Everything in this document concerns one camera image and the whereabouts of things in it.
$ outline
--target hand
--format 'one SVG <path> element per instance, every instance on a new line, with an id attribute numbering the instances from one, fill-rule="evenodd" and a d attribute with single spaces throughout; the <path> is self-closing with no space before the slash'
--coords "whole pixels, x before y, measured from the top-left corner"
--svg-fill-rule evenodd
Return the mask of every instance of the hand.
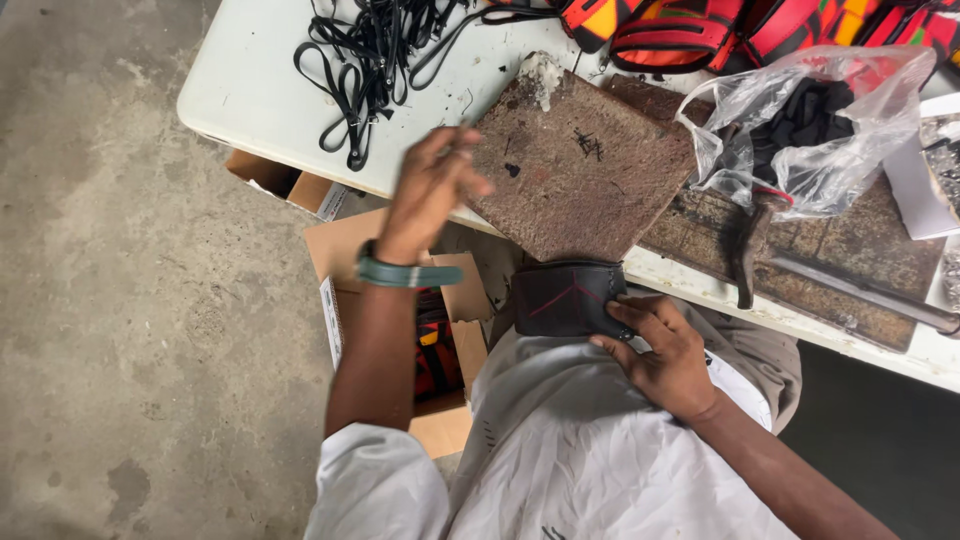
<path id="1" fill-rule="evenodd" d="M 376 242 L 378 260 L 416 264 L 467 193 L 493 193 L 487 179 L 473 170 L 470 147 L 480 139 L 477 130 L 443 127 L 407 150 L 390 214 Z"/>
<path id="2" fill-rule="evenodd" d="M 681 422 L 691 424 L 708 414 L 717 390 L 707 374 L 703 337 L 668 296 L 619 295 L 617 300 L 607 303 L 607 312 L 634 329 L 653 351 L 641 355 L 629 343 L 599 334 L 590 343 L 610 353 L 647 399 Z"/>

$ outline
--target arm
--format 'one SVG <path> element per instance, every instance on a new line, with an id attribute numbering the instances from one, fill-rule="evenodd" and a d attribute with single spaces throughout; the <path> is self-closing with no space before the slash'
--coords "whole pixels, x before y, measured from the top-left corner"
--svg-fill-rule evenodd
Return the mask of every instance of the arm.
<path id="1" fill-rule="evenodd" d="M 492 192 L 471 165 L 476 130 L 438 128 L 407 151 L 376 258 L 410 266 L 430 247 L 465 194 Z M 407 430 L 414 411 L 417 292 L 367 283 L 358 323 L 371 339 L 345 344 L 330 388 L 324 437 L 354 422 Z"/>
<path id="2" fill-rule="evenodd" d="M 713 386 L 704 341 L 666 296 L 620 297 L 607 309 L 653 351 L 594 335 L 651 402 L 690 426 L 801 538 L 897 538 Z"/>

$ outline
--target brown board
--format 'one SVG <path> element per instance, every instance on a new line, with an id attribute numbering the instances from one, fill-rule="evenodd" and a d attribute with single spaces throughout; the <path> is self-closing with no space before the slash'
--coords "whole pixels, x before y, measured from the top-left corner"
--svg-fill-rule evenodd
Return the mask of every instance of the brown board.
<path id="1" fill-rule="evenodd" d="M 689 134 L 568 71 L 549 112 L 534 94 L 513 80 L 477 123 L 496 191 L 471 206 L 537 260 L 623 259 L 693 170 Z"/>
<path id="2" fill-rule="evenodd" d="M 639 110 L 650 107 L 653 90 L 627 92 L 626 86 L 650 86 L 616 76 L 610 91 Z M 679 94 L 662 88 L 665 99 Z M 631 101 L 631 95 L 642 100 Z M 733 282 L 730 255 L 747 220 L 738 205 L 712 190 L 682 190 L 638 245 L 725 282 Z M 840 275 L 872 282 L 904 296 L 924 300 L 944 250 L 945 240 L 913 241 L 900 221 L 886 177 L 839 216 L 775 223 L 770 245 L 833 268 Z M 905 352 L 916 324 L 882 307 L 810 282 L 785 270 L 757 265 L 757 294 L 793 307 L 882 347 Z"/>

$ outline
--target white shirt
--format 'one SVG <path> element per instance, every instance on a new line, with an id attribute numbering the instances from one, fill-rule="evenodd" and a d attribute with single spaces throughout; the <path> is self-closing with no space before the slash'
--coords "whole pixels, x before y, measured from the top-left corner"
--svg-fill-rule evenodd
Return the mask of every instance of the white shirt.
<path id="1" fill-rule="evenodd" d="M 708 355 L 713 383 L 769 430 L 760 392 Z M 404 431 L 352 424 L 327 438 L 305 538 L 795 538 L 584 339 L 510 330 L 473 384 L 472 410 L 449 495 Z"/>

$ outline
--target concrete floor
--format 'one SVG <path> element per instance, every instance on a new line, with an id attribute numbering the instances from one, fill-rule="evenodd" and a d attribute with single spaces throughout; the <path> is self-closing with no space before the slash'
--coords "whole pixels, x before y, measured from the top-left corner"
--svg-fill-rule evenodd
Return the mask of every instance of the concrete floor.
<path id="1" fill-rule="evenodd" d="M 0 538 L 302 536 L 332 374 L 316 221 L 176 117 L 217 4 L 0 0 Z M 956 531 L 957 396 L 851 362 L 804 350 L 784 440 L 904 537 Z"/>

